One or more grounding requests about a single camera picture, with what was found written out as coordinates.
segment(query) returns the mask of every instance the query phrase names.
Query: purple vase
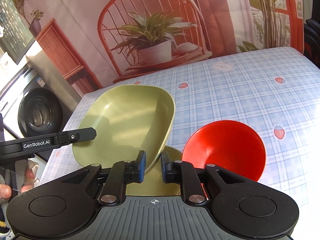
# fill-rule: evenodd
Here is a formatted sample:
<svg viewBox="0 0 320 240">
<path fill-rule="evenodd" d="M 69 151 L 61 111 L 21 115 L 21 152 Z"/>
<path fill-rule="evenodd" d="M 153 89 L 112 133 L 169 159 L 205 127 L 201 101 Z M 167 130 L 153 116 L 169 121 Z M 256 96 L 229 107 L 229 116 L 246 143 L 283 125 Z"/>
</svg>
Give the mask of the purple vase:
<svg viewBox="0 0 320 240">
<path fill-rule="evenodd" d="M 30 27 L 29 27 L 29 31 L 36 38 L 39 35 L 39 33 L 41 32 L 40 20 L 38 20 L 37 18 L 33 18 L 32 22 L 30 24 Z"/>
</svg>

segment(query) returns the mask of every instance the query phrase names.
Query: vase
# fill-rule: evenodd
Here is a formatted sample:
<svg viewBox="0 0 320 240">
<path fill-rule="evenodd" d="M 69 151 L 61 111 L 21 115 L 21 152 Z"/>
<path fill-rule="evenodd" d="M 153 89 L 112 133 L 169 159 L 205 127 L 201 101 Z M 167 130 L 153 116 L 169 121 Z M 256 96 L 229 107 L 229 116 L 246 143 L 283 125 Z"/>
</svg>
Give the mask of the vase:
<svg viewBox="0 0 320 240">
<path fill-rule="evenodd" d="M 38 20 L 37 18 L 33 18 L 32 22 L 30 24 L 30 27 L 29 27 L 29 31 L 36 38 L 39 35 L 39 33 L 41 32 L 40 20 Z"/>
<path fill-rule="evenodd" d="M 156 46 L 138 50 L 139 56 L 146 62 L 147 65 L 155 65 L 168 62 L 172 59 L 171 56 L 171 41 L 162 42 Z"/>
</svg>

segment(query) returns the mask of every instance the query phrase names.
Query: tablecloth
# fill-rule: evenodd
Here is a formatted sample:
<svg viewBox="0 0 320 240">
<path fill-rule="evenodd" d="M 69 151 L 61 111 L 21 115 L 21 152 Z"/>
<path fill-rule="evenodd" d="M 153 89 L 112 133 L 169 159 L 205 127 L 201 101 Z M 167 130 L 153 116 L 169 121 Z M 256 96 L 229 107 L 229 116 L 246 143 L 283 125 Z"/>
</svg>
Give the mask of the tablecloth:
<svg viewBox="0 0 320 240">
<path fill-rule="evenodd" d="M 174 97 L 176 114 L 167 145 L 181 151 L 210 122 L 237 120 L 256 130 L 267 152 L 260 183 L 287 193 L 300 208 L 293 238 L 308 239 L 317 231 L 320 70 L 302 54 L 292 48 L 259 50 L 119 82 L 86 94 L 65 130 L 76 129 L 99 96 L 122 84 L 154 85 Z M 71 145 L 54 150 L 41 183 L 79 168 Z"/>
</svg>

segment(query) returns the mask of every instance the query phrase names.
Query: orange chair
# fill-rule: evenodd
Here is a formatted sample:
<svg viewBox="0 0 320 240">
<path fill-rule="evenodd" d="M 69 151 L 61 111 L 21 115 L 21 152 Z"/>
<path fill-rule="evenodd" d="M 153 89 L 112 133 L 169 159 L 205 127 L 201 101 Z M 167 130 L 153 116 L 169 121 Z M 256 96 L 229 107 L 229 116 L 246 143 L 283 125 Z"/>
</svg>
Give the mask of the orange chair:
<svg viewBox="0 0 320 240">
<path fill-rule="evenodd" d="M 199 50 L 183 56 L 175 56 L 172 61 L 153 65 L 152 68 L 137 56 L 136 53 L 126 58 L 124 51 L 120 49 L 111 51 L 124 38 L 120 36 L 119 27 L 132 24 L 128 12 L 139 15 L 149 15 L 163 11 L 172 11 L 175 17 L 183 18 L 183 22 L 191 22 L 197 27 L 183 29 L 185 35 L 175 37 L 176 44 L 190 42 L 199 46 Z M 98 34 L 119 78 L 114 83 L 133 77 L 156 72 L 161 69 L 185 65 L 208 59 L 210 52 L 209 39 L 206 36 L 203 16 L 194 0 L 111 0 L 102 10 L 98 20 Z"/>
</svg>

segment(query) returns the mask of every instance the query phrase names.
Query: washing machine door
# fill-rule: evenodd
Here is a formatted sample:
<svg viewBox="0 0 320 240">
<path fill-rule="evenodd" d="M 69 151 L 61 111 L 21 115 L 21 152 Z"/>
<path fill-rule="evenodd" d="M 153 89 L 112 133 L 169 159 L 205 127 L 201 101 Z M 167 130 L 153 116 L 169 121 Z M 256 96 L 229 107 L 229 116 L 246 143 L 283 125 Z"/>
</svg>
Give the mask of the washing machine door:
<svg viewBox="0 0 320 240">
<path fill-rule="evenodd" d="M 60 131 L 62 108 L 58 98 L 44 88 L 34 88 L 25 94 L 18 111 L 18 124 L 25 137 Z"/>
</svg>

